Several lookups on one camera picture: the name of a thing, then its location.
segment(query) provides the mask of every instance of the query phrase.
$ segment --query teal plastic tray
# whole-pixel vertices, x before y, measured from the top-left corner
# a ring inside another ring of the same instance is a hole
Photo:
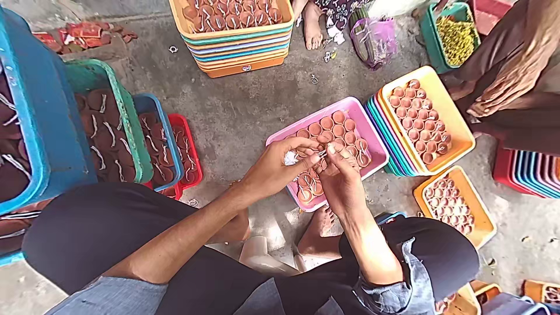
[[[426,50],[428,57],[432,63],[432,67],[437,73],[445,73],[449,70],[459,68],[460,66],[452,66],[447,62],[444,53],[444,46],[441,42],[439,33],[437,32],[436,20],[433,16],[433,9],[436,3],[432,3],[426,14],[420,20],[420,30],[426,42]],[[448,5],[442,12],[441,16],[454,16],[456,21],[474,21],[473,14],[470,11],[469,5],[464,2],[455,2]],[[480,37],[476,28],[473,28],[475,33],[474,49],[480,46]]]

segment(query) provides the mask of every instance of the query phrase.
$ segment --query dark pants leg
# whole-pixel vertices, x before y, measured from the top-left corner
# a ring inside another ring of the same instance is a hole
[[[24,239],[28,263],[69,294],[80,290],[160,232],[195,211],[137,184],[104,183],[56,198]],[[474,278],[478,259],[470,242],[436,220],[408,218],[383,226],[392,248],[416,238],[436,299]],[[358,264],[348,241],[341,259],[295,277],[277,277],[287,314],[314,313],[332,295],[347,314],[364,308],[352,293]],[[158,314],[232,314],[268,277],[203,247],[170,281]]]

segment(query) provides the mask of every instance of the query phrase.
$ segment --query purple plastic bag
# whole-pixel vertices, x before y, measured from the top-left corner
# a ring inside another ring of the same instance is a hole
[[[350,37],[358,57],[373,71],[389,63],[391,56],[398,52],[392,18],[384,21],[363,18],[356,22]]]

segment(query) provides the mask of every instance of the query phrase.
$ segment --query leg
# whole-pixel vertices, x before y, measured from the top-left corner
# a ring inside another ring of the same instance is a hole
[[[45,208],[23,250],[35,270],[72,294],[194,211],[139,184],[79,187]],[[231,314],[265,280],[203,247],[170,281],[158,314]],[[226,298],[214,303],[216,296]]]

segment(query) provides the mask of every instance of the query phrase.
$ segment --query concrete floor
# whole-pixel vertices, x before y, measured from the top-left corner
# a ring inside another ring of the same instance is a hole
[[[397,25],[400,53],[376,72],[361,64],[348,41],[338,47],[336,59],[325,64],[324,52],[308,52],[302,29],[295,29],[283,65],[210,79],[182,44],[171,16],[130,20],[128,27],[139,39],[128,45],[128,59],[112,65],[129,91],[154,93],[168,113],[187,117],[204,180],[185,191],[183,201],[196,198],[205,205],[245,174],[271,134],[346,96],[364,102],[385,83],[427,64],[426,52],[415,40],[417,23],[402,17]],[[171,54],[171,45],[179,51]],[[319,79],[317,85],[311,83],[311,74]],[[469,174],[498,226],[497,235],[480,251],[482,259],[494,258],[497,265],[484,266],[479,279],[513,293],[520,293],[523,279],[560,282],[560,242],[550,242],[560,238],[560,223],[552,220],[560,201],[524,196],[496,184],[491,176],[495,146],[494,139],[483,136],[457,163]],[[415,215],[419,207],[412,190],[424,180],[377,172],[364,181],[370,210]],[[291,245],[310,218],[311,214],[299,214],[285,192],[250,208],[252,235],[266,236],[270,253],[290,265]],[[530,238],[522,242],[525,236]],[[238,258],[241,245],[215,248]],[[42,314],[64,298],[24,262],[0,268],[0,279],[0,314]]]

